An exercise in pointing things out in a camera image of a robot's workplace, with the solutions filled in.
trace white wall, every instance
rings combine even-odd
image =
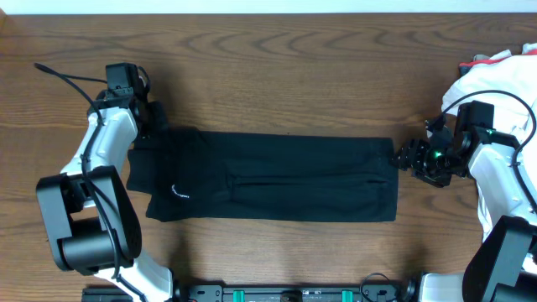
[[[0,0],[0,8],[7,14],[520,13],[537,12],[537,0]]]

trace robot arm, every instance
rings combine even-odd
[[[482,197],[479,218],[485,242],[465,273],[424,275],[418,301],[537,299],[533,256],[537,253],[537,215],[533,207],[537,194],[524,161],[519,157],[522,163],[516,167],[518,171],[513,167],[513,163],[518,164],[514,158],[519,141],[493,129],[493,114],[494,106],[487,103],[461,105],[455,135],[442,116],[428,124],[429,141],[413,139],[392,159],[398,168],[412,168],[414,177],[436,187],[449,185],[453,174],[470,176]]]
[[[62,270],[106,279],[134,301],[166,301],[174,293],[172,273],[142,249],[140,224],[118,174],[133,140],[159,126],[162,110],[157,102],[148,103],[149,88],[138,76],[136,65],[108,65],[107,84],[106,98],[96,100],[102,124],[99,125],[95,108],[90,108],[89,127],[73,159],[60,174],[45,177],[37,184],[50,247],[56,265]],[[95,131],[98,133],[84,163],[81,155]],[[101,213],[81,221],[71,217],[96,205],[82,175],[83,164],[92,185],[106,195],[98,198],[117,238],[120,255],[117,277],[114,276],[116,251]]]

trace wooden table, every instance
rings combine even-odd
[[[0,299],[80,298],[92,277],[54,264],[34,187],[57,174],[86,131],[86,102],[41,62],[104,77],[143,66],[174,125],[201,130],[423,136],[457,64],[534,42],[534,14],[18,16],[0,24]],[[82,82],[94,96],[102,87]],[[128,176],[128,165],[122,173]],[[397,220],[306,223],[144,217],[143,246],[183,282],[355,284],[382,272],[465,269],[478,249],[477,192],[455,178],[436,189],[399,175]]]

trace white fabric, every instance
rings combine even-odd
[[[537,49],[537,44],[525,44],[523,54]],[[442,111],[454,101],[469,93],[482,90],[503,90],[519,96],[537,114],[537,55],[511,55],[504,50],[491,57],[492,60],[502,59],[501,62],[474,65],[467,74],[456,81],[446,92],[442,101]],[[480,101],[494,105],[494,128],[499,132],[513,134],[520,142],[524,141],[533,127],[527,110],[510,96],[500,94],[482,94],[462,101],[460,104]],[[448,113],[456,115],[458,105]],[[522,150],[519,161],[525,167],[528,176],[537,185],[537,160],[531,160],[537,154],[537,138],[532,139]],[[488,212],[481,188],[477,215],[483,226],[483,241],[493,229],[493,222]]]

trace black pants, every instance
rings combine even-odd
[[[127,188],[147,216],[393,221],[398,171],[389,138],[321,138],[175,129],[128,152]]]

